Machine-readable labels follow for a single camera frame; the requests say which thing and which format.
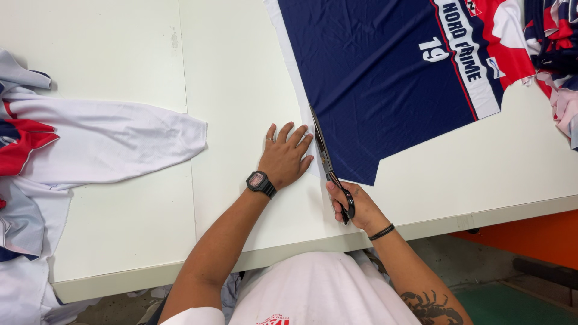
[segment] watch face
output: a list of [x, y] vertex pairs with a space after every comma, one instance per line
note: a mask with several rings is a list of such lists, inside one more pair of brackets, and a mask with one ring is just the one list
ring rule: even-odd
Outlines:
[[257, 187], [259, 186], [259, 184], [261, 184], [263, 178], [264, 178], [263, 175], [261, 175], [260, 173], [255, 173], [255, 175], [253, 175], [253, 177], [251, 177], [251, 179], [249, 180], [249, 185]]

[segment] bracelet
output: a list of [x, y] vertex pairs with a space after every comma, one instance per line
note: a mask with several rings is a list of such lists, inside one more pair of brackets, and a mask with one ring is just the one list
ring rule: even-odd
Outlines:
[[393, 231], [393, 229], [395, 229], [394, 224], [390, 224], [387, 228], [385, 228], [384, 230], [381, 230], [377, 234], [375, 234], [373, 236], [368, 236], [369, 240], [374, 241], [375, 239], [381, 238], [381, 237], [389, 234], [391, 231]]

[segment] tattoo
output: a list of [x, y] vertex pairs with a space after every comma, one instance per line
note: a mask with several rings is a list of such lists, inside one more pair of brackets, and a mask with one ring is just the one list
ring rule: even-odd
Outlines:
[[453, 308], [445, 308], [447, 304], [447, 296], [444, 295], [446, 300], [443, 304], [438, 304], [436, 302], [435, 291], [431, 291], [433, 292], [433, 301], [430, 301], [428, 294], [424, 292], [425, 303], [420, 295], [413, 292], [406, 292], [402, 294], [401, 297], [423, 325], [434, 325], [436, 320], [441, 321], [438, 324], [463, 325], [464, 320], [457, 311]]

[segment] wristwatch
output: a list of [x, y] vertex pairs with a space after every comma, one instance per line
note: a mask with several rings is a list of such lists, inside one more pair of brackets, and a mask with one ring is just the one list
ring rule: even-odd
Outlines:
[[251, 176], [247, 178], [247, 187], [253, 192], [261, 191], [269, 198], [273, 198], [277, 194], [277, 190], [267, 178], [267, 174], [260, 171], [251, 173]]

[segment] white table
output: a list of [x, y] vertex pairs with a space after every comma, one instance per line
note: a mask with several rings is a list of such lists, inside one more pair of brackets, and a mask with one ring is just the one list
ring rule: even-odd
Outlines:
[[[209, 147], [191, 162], [74, 189], [51, 260], [64, 302], [172, 283], [256, 169], [268, 125], [301, 120], [264, 5], [26, 0], [5, 9], [0, 24], [12, 33], [0, 46], [48, 73], [50, 95], [144, 102], [209, 122]], [[578, 209], [576, 166], [547, 98], [515, 84], [501, 113], [381, 161], [375, 187], [364, 189], [414, 239]], [[323, 184], [306, 173], [281, 191], [235, 269], [368, 247], [363, 232], [334, 221]]]

